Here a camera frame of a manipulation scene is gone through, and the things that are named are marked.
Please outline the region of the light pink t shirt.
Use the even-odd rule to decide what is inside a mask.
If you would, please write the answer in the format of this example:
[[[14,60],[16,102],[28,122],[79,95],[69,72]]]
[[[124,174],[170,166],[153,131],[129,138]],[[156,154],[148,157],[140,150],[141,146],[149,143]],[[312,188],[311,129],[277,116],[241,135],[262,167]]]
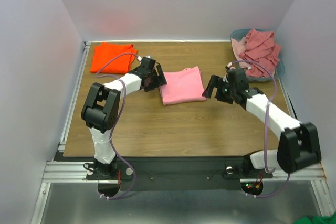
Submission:
[[[198,66],[177,72],[164,72],[167,84],[160,87],[163,105],[205,101],[204,87]]]

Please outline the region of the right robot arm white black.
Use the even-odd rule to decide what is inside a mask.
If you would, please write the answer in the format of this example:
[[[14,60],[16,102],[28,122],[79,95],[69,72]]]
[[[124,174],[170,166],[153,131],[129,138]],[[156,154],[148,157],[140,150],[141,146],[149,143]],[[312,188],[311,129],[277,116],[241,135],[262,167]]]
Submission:
[[[277,169],[294,173],[322,160],[318,131],[314,124],[302,123],[274,105],[257,87],[250,87],[243,69],[227,68],[226,76],[212,75],[202,94],[205,98],[228,104],[236,103],[245,111],[260,119],[265,125],[264,144],[268,144],[267,132],[271,130],[279,143],[275,150],[264,147],[245,156],[241,170],[253,177],[261,169],[273,173]]]

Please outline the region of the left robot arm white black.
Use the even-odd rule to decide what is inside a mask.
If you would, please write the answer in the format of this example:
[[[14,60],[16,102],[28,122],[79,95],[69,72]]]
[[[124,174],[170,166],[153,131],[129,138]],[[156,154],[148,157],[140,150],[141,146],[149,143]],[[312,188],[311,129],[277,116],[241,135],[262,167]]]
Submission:
[[[161,65],[150,57],[138,58],[139,66],[114,81],[91,85],[81,111],[94,144],[93,165],[85,166],[91,174],[106,179],[118,175],[117,154],[113,149],[112,131],[121,116],[128,94],[152,91],[167,84]]]

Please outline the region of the folded orange t shirt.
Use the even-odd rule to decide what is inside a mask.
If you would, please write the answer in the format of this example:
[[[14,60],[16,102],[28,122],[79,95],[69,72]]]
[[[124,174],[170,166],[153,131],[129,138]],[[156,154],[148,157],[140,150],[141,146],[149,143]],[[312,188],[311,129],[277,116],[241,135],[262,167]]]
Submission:
[[[97,73],[111,60],[122,55],[108,66],[104,67],[101,73],[125,74],[131,70],[132,63],[134,62],[137,53],[138,50],[135,49],[133,44],[118,45],[102,42],[95,47],[90,72]]]

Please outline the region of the pale pink garment in basket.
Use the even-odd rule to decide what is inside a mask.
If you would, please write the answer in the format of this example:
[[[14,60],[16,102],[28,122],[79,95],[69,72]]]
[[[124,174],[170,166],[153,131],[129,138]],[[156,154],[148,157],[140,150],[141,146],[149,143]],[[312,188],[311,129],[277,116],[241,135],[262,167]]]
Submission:
[[[236,59],[239,61],[240,67],[247,70],[250,67],[250,64],[246,62],[242,62],[242,58],[240,57],[240,54],[245,52],[245,49],[246,49],[246,37],[244,36],[240,41],[233,38],[231,39],[231,43],[232,43],[233,53]]]

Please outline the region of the dusty rose t shirt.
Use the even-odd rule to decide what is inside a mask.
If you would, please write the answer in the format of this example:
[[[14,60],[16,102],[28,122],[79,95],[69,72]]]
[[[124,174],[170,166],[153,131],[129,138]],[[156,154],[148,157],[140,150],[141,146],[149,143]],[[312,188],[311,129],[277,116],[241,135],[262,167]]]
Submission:
[[[242,60],[254,61],[246,71],[249,77],[268,78],[280,63],[281,45],[275,42],[274,31],[258,31],[251,29],[245,40],[245,51],[239,56]]]

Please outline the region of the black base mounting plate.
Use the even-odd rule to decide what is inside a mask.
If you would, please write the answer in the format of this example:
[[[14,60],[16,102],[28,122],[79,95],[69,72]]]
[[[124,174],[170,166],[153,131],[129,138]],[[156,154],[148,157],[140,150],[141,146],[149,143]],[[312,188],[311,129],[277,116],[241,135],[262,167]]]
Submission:
[[[117,198],[136,191],[242,190],[254,191],[272,178],[254,169],[242,156],[127,157],[110,165],[84,163],[86,179],[97,182],[103,196]]]

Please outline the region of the green cloth at corner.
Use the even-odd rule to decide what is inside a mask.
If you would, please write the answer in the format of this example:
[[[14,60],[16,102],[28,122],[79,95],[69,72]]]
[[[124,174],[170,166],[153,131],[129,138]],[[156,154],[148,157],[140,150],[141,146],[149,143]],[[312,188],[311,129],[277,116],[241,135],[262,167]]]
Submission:
[[[307,216],[295,221],[293,224],[334,224],[335,215],[332,216]]]

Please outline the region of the left aluminium frame rail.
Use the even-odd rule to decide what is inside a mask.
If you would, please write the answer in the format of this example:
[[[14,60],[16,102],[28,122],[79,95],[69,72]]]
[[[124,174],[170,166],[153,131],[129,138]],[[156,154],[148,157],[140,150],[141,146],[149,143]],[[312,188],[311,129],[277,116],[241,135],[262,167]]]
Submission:
[[[83,43],[83,51],[80,57],[80,65],[76,76],[73,92],[68,106],[68,111],[64,125],[62,127],[61,136],[57,145],[57,151],[50,162],[45,165],[45,170],[42,177],[43,185],[51,185],[53,183],[85,183],[86,171],[82,164],[91,162],[91,156],[64,156],[66,144],[68,143],[71,122],[74,118],[74,112],[83,75],[86,73],[86,63],[89,58],[91,42],[85,41]]]

